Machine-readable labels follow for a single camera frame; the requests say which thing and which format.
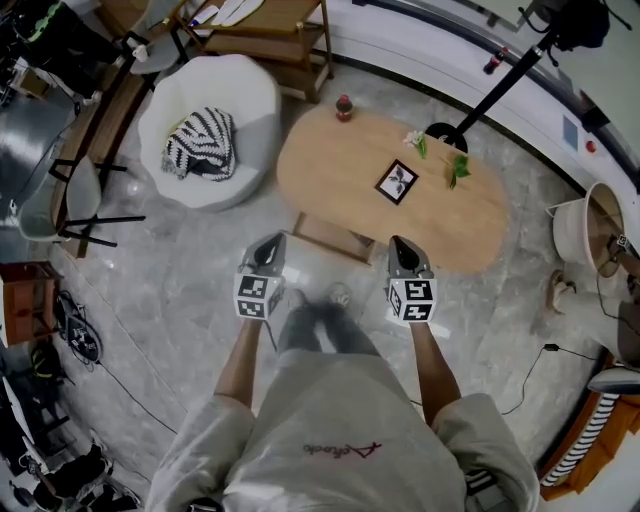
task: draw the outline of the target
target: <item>framed picture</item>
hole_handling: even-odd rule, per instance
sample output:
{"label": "framed picture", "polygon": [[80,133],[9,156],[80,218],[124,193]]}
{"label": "framed picture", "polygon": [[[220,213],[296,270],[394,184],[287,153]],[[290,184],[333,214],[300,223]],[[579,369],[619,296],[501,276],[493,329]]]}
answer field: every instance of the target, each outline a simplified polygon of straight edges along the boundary
{"label": "framed picture", "polygon": [[418,175],[415,172],[400,160],[395,160],[380,178],[376,190],[392,203],[400,204],[417,179]]}

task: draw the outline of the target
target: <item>curved white wall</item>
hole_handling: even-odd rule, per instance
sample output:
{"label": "curved white wall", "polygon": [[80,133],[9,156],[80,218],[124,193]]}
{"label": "curved white wall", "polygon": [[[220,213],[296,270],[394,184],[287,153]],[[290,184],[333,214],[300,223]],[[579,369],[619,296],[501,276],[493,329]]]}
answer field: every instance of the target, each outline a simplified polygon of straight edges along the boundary
{"label": "curved white wall", "polygon": [[[424,83],[476,105],[508,72],[482,67],[490,54],[450,32],[385,9],[327,0],[333,52]],[[601,145],[590,154],[578,119],[529,78],[520,80],[487,115],[527,141],[583,188],[607,183],[622,203],[626,231],[640,248],[640,201],[631,180]],[[578,126],[578,150],[563,140],[563,116]]]}

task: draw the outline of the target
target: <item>gray chair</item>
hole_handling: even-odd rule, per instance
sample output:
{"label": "gray chair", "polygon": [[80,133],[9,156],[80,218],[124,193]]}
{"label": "gray chair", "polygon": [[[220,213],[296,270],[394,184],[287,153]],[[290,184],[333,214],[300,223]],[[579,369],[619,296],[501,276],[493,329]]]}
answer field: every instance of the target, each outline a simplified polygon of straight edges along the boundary
{"label": "gray chair", "polygon": [[[147,45],[149,58],[144,62],[135,60],[130,72],[141,75],[151,90],[155,90],[153,80],[157,73],[169,69],[178,62],[189,60],[184,49],[184,45],[189,41],[189,35],[180,30],[179,24],[173,20],[175,8],[176,0],[150,0],[144,13],[131,27],[123,41],[124,48],[129,53],[131,53],[131,48],[127,44],[129,39]],[[173,24],[167,32],[152,41],[144,37],[147,31],[165,19],[170,19],[170,23]]]}
{"label": "gray chair", "polygon": [[[68,178],[57,171],[61,165],[72,168]],[[145,216],[98,218],[97,213],[102,201],[102,187],[98,179],[96,167],[114,171],[126,171],[126,167],[117,165],[94,164],[88,157],[80,162],[73,160],[55,160],[44,180],[22,205],[18,213],[18,229],[24,238],[34,242],[62,242],[70,238],[86,240],[88,242],[117,247],[115,242],[109,242],[89,236],[91,227],[96,224],[115,222],[139,222]],[[64,200],[66,201],[68,218],[62,226],[56,226],[53,217],[53,200],[58,181],[67,184]],[[74,228],[84,226],[82,230]]]}

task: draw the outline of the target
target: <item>gray tiled floor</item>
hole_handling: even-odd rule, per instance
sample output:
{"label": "gray tiled floor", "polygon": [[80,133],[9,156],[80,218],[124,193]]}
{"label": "gray tiled floor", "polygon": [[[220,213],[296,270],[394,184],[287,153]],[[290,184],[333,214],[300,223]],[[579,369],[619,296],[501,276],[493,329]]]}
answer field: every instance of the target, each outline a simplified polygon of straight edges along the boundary
{"label": "gray tiled floor", "polygon": [[[419,128],[463,117],[421,93],[348,67],[339,67],[336,78],[325,85],[323,101],[332,103],[343,92],[360,107]],[[290,126],[305,108],[285,100],[285,125]],[[586,354],[595,354],[597,346],[579,326],[550,317],[542,307],[547,278],[561,267],[545,207],[576,197],[575,192],[485,125],[474,126],[468,140],[471,154],[494,167],[505,183],[511,203],[508,233],[499,258],[482,274],[470,277],[436,270],[439,308],[434,330],[463,392],[490,393],[505,411],[518,402],[523,379],[544,343],[556,342]],[[50,259],[101,333],[104,365],[156,416],[177,429],[190,401],[211,391],[238,332],[231,288],[240,255],[258,237],[291,229],[295,212],[280,195],[274,173],[257,194],[236,208],[217,214],[189,210],[157,194],[138,151],[134,123],[119,155],[130,171],[112,173],[104,214],[144,213],[147,220],[104,226],[101,236],[117,240],[117,249],[92,246],[86,259],[72,261],[53,247]],[[372,268],[364,268],[306,244],[291,243],[289,249],[287,277],[296,286],[311,295],[335,280],[353,288],[360,324],[409,395],[418,399],[409,331],[384,319],[388,309],[382,293],[384,255]],[[280,306],[273,321],[276,336],[285,314],[286,307]],[[100,434],[119,462],[150,478],[173,434],[134,404],[102,368],[90,373],[67,350],[61,352],[76,383],[64,390],[74,416]],[[256,406],[275,362],[263,332]],[[527,400],[507,416],[532,460],[564,421],[589,369],[590,362],[582,358],[543,354],[529,380]],[[120,467],[116,475],[144,495],[148,484],[138,474]]]}

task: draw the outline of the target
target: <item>bottle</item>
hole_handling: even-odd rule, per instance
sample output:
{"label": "bottle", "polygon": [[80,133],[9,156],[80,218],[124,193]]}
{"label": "bottle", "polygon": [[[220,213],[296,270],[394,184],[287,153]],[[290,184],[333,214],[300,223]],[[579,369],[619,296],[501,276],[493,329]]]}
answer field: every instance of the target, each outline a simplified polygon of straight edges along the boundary
{"label": "bottle", "polygon": [[502,48],[502,50],[498,50],[489,60],[489,62],[487,62],[487,64],[485,65],[484,68],[482,68],[482,70],[487,74],[487,75],[492,75],[493,72],[496,70],[496,68],[500,65],[500,63],[504,60],[504,56],[509,53],[509,48],[507,48],[506,46],[504,46]]}
{"label": "bottle", "polygon": [[336,117],[338,121],[347,122],[351,119],[353,114],[353,103],[349,99],[349,96],[342,94],[338,101],[336,101]]}

